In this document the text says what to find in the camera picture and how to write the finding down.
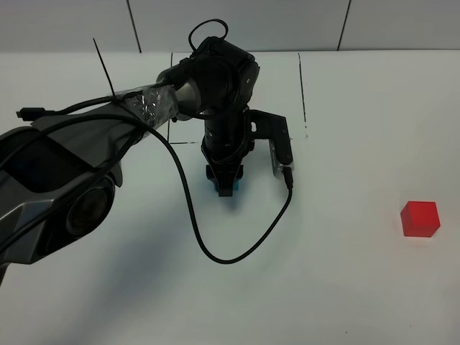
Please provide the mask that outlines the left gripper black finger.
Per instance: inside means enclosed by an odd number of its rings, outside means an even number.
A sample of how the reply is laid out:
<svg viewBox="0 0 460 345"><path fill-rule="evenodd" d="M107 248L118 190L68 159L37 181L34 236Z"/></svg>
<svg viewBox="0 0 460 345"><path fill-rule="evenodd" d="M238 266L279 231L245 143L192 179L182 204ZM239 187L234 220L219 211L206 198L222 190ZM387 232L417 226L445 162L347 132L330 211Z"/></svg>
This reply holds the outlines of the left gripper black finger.
<svg viewBox="0 0 460 345"><path fill-rule="evenodd" d="M236 180L235 171L219 171L216 173L216 190L219 197L232 197Z"/></svg>

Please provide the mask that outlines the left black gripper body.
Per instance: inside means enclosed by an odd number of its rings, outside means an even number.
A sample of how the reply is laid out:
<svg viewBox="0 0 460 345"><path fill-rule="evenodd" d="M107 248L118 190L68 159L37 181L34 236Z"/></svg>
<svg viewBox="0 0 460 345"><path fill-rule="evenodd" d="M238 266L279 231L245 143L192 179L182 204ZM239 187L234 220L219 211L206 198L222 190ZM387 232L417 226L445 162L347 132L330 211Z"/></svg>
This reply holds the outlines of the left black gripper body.
<svg viewBox="0 0 460 345"><path fill-rule="evenodd" d="M202 151L208 162L206 177L215 180L212 167L219 172L232 169L238 162L239 171L236 180L243 176L242 158L254 149L254 143L247 139L247 119L249 107L230 113L228 116L205 120L205 136L202 141Z"/></svg>

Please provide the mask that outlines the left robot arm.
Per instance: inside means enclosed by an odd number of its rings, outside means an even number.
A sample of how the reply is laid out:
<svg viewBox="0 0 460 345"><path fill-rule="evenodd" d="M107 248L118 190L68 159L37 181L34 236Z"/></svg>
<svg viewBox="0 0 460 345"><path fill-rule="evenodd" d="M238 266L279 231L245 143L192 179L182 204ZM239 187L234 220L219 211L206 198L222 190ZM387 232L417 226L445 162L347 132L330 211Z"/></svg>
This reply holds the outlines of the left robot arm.
<svg viewBox="0 0 460 345"><path fill-rule="evenodd" d="M59 111L24 108L24 126L1 136L1 270L33 264L97 229L123 183L121 159L170 120L221 121L214 162L238 157L259 66L209 37L156 81Z"/></svg>

